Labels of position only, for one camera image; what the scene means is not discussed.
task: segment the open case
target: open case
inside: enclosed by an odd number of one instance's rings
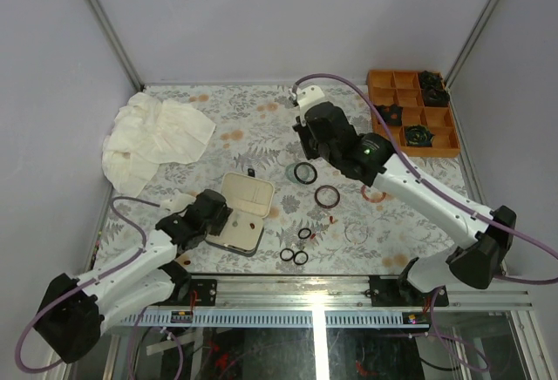
[[[221,194],[233,209],[219,236],[208,235],[206,242],[245,256],[258,249],[263,233],[263,220],[271,208],[275,188],[268,181],[243,175],[226,173]]]

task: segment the white cloth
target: white cloth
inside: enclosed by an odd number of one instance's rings
[[[189,104],[137,93],[120,108],[105,138],[103,172],[119,193],[137,197],[159,164],[197,161],[214,129],[215,123]]]

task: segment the black ring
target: black ring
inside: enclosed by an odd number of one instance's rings
[[[310,180],[310,181],[305,181],[305,180],[302,180],[302,179],[298,176],[298,174],[296,173],[296,170],[298,169],[299,166],[302,166],[302,165],[309,166],[310,169],[311,169],[312,171],[314,171],[314,178],[312,178],[312,180]],[[298,164],[296,164],[295,169],[293,170],[293,174],[295,175],[296,180],[297,180],[298,182],[300,182],[301,184],[306,184],[306,185],[308,185],[308,184],[312,184],[313,182],[316,182],[316,180],[317,180],[317,170],[316,170],[316,169],[314,168],[314,166],[313,166],[312,164],[310,164],[309,162],[299,162]]]
[[[320,202],[320,200],[317,199],[317,195],[320,193],[320,191],[327,190],[327,189],[332,190],[335,194],[337,194],[337,200],[335,200],[335,202],[333,204],[329,204],[329,205],[328,204],[323,204],[323,203]],[[314,193],[314,201],[321,208],[333,208],[337,204],[339,204],[340,200],[341,200],[341,194],[339,193],[339,190],[337,190],[334,186],[321,186]]]
[[[305,254],[305,255],[306,255],[306,261],[304,261],[304,262],[296,262],[296,257],[297,257],[299,254]],[[293,262],[294,262],[296,265],[304,265],[306,262],[308,262],[308,254],[306,254],[304,251],[298,251],[296,254],[293,255]]]
[[[282,257],[282,253],[285,252],[285,251],[289,251],[290,253],[292,253],[292,255],[290,256],[289,259],[285,259],[285,258]],[[279,253],[279,258],[281,258],[281,261],[285,261],[285,262],[293,261],[295,259],[295,251],[293,251],[291,248],[284,248]]]
[[[301,235],[301,232],[302,232],[303,230],[308,230],[308,234],[307,234],[306,236],[302,236],[302,235]],[[302,229],[300,229],[300,230],[298,231],[298,239],[308,239],[308,238],[310,238],[310,235],[311,235],[311,234],[312,234],[312,231],[311,231],[309,228],[303,227]]]

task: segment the tabletop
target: tabletop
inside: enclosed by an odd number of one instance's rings
[[[371,132],[370,110],[350,88],[322,88],[329,101],[343,108],[358,132]],[[247,173],[248,168],[255,169],[257,178],[272,182],[276,190],[254,256],[202,242],[187,251],[190,272],[397,274],[413,257],[428,256],[452,245],[444,232],[389,194],[366,188],[367,200],[361,194],[362,183],[346,179],[322,159],[312,161],[318,174],[315,183],[293,181],[287,172],[289,165],[306,159],[292,130],[297,109],[290,103],[285,86],[150,86],[146,93],[161,100],[174,98],[190,103],[210,117],[216,128],[198,162],[161,165],[139,198],[161,201],[175,190],[193,195],[205,188],[219,191],[225,173]],[[457,159],[412,160],[424,172],[466,195]],[[341,194],[339,204],[331,210],[315,203],[314,192],[322,185],[332,185]],[[146,231],[165,217],[160,209],[131,202],[121,201],[117,209]],[[299,240],[297,234],[303,227],[316,235]],[[94,267],[139,244],[138,233],[109,211],[96,246]],[[308,262],[298,266],[282,261],[279,253],[283,248],[303,249]]]

